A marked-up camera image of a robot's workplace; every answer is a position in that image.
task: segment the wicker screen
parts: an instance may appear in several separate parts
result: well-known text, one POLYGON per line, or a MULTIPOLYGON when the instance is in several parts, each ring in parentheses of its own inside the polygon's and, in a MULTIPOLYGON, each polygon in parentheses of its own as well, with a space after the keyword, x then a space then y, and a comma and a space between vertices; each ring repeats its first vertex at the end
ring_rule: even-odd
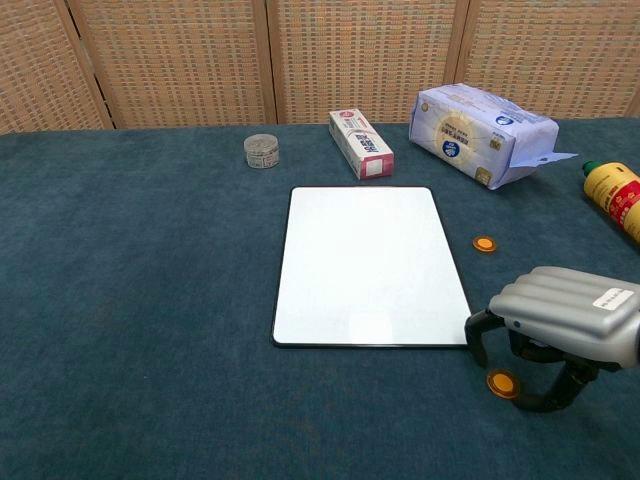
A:
POLYGON ((117 127, 275 122, 259 0, 69 0, 117 127))
POLYGON ((472 0, 456 80, 556 117, 634 113, 640 1, 472 0))
POLYGON ((111 126, 62 3, 0 2, 0 133, 111 126))
POLYGON ((418 91, 443 83, 452 43, 457 60, 456 3, 464 21, 455 0, 269 0, 278 121, 358 107, 370 121, 407 122, 418 91))

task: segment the toothpaste box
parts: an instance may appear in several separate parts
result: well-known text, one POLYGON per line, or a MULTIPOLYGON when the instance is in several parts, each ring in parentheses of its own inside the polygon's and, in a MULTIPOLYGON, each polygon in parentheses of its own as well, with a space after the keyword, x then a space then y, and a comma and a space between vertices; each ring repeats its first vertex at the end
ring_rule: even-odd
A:
POLYGON ((550 118, 458 83, 418 94, 409 139, 494 190, 575 156, 554 153, 558 129, 550 118))
POLYGON ((393 173, 393 152, 357 108, 329 112, 329 132, 358 179, 393 173))

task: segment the gray robot hand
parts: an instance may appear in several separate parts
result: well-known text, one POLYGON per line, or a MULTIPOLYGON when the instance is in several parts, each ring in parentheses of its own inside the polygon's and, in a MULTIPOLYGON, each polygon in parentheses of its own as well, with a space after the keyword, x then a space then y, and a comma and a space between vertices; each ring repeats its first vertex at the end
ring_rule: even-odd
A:
POLYGON ((600 369, 638 365, 640 285, 537 267, 504 287, 487 310, 467 320, 467 344, 481 366, 487 365, 482 334, 503 326, 509 329, 515 355, 542 363, 565 361, 546 394, 522 393, 513 403, 526 410, 559 410, 570 405, 600 369))

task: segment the bottle cap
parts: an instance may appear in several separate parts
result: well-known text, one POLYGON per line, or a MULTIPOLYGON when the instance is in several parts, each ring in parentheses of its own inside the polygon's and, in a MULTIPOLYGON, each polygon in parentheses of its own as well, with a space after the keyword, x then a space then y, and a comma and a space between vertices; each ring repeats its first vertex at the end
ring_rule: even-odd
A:
POLYGON ((482 253, 493 253, 496 251, 496 241, 486 235, 473 239, 473 247, 482 253))
POLYGON ((520 394, 520 382, 509 370, 499 369, 489 372, 487 385, 494 395, 507 400, 512 400, 520 394))

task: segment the white board surface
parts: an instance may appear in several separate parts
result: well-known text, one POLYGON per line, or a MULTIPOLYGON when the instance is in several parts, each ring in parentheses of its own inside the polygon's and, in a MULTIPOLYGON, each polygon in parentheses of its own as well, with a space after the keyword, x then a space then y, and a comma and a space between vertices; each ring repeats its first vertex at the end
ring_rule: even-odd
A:
POLYGON ((462 345, 469 314, 429 189, 293 189, 276 344, 462 345))

